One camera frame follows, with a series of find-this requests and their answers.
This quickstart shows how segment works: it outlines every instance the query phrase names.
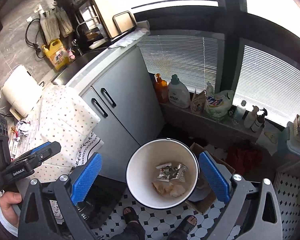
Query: human hand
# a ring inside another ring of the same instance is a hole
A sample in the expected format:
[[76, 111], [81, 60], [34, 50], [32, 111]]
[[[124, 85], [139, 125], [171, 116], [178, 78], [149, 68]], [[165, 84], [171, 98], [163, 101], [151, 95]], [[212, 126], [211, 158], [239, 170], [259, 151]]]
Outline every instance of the human hand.
[[19, 217], [12, 208], [12, 204], [19, 204], [22, 201], [20, 193], [5, 192], [0, 197], [0, 208], [4, 218], [13, 226], [18, 228]]

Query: gray cabinet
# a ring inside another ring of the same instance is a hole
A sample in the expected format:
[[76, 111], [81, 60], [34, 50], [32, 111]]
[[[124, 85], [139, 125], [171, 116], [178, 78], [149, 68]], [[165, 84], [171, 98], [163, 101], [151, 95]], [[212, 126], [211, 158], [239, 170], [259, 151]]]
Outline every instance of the gray cabinet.
[[164, 119], [137, 46], [118, 59], [92, 87], [140, 145], [158, 136]]
[[99, 174], [126, 182], [128, 162], [132, 154], [139, 148], [139, 144], [91, 87], [82, 98], [101, 118], [101, 121], [93, 129], [93, 132], [104, 141], [104, 145], [98, 150], [98, 153], [102, 155], [102, 169]]

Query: tiled floor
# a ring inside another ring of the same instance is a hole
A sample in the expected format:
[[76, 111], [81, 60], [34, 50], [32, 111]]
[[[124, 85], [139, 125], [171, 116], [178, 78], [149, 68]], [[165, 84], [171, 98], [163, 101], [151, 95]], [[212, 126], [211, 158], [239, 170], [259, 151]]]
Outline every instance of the tiled floor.
[[[216, 200], [204, 215], [198, 214], [186, 204], [170, 210], [152, 210], [138, 203], [127, 189], [103, 226], [93, 230], [100, 239], [109, 239], [124, 230], [126, 224], [122, 212], [127, 206], [133, 207], [139, 216], [139, 221], [146, 231], [145, 237], [147, 240], [167, 239], [168, 235], [175, 230], [187, 215], [194, 215], [197, 218], [197, 226], [190, 232], [188, 239], [199, 240], [205, 237], [212, 225], [217, 221], [220, 211], [223, 210], [225, 205], [223, 202]], [[240, 227], [235, 226], [227, 240], [234, 239], [239, 234], [239, 231]]]
[[276, 196], [279, 203], [282, 221], [282, 236], [290, 239], [300, 222], [300, 206], [297, 205], [300, 179], [281, 173], [278, 179]]

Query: sink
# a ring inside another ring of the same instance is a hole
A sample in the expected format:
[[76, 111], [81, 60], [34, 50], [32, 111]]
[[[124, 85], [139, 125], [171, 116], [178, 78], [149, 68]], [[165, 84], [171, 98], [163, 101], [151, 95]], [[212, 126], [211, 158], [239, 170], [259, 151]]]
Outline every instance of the sink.
[[67, 84], [85, 65], [103, 52], [106, 48], [95, 49], [86, 54], [77, 57], [74, 62], [71, 62], [67, 67], [61, 70], [52, 80], [54, 85]]

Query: orange bottle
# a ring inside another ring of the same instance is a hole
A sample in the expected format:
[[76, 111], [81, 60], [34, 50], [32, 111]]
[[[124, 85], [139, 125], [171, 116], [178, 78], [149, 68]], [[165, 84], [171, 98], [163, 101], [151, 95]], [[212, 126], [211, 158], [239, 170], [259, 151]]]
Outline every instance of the orange bottle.
[[158, 101], [160, 103], [167, 103], [169, 101], [168, 84], [161, 79], [160, 74], [156, 74], [155, 77], [157, 78], [157, 81], [154, 84], [154, 90]]

